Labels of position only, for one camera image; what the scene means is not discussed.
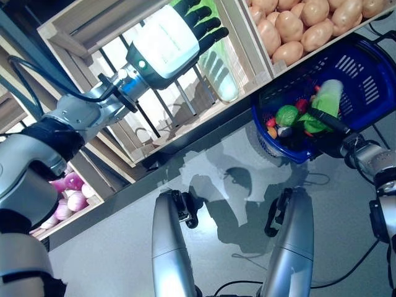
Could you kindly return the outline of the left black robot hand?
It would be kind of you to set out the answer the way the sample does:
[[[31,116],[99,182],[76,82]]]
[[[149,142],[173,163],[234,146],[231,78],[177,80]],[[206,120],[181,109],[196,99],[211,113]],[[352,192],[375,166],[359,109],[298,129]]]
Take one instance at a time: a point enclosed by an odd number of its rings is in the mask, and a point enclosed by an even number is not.
[[[149,88],[163,90],[228,34],[209,5],[178,1],[151,15],[133,39],[126,61]]]

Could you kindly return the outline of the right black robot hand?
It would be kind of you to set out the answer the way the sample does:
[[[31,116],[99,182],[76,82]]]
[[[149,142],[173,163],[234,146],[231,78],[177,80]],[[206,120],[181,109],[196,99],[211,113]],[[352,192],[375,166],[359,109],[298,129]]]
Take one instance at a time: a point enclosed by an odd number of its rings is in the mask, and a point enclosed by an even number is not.
[[[331,129],[330,132],[314,136],[313,143],[318,151],[334,158],[344,158],[356,142],[356,139],[359,139],[357,133],[338,118],[319,109],[310,107],[308,114]]]

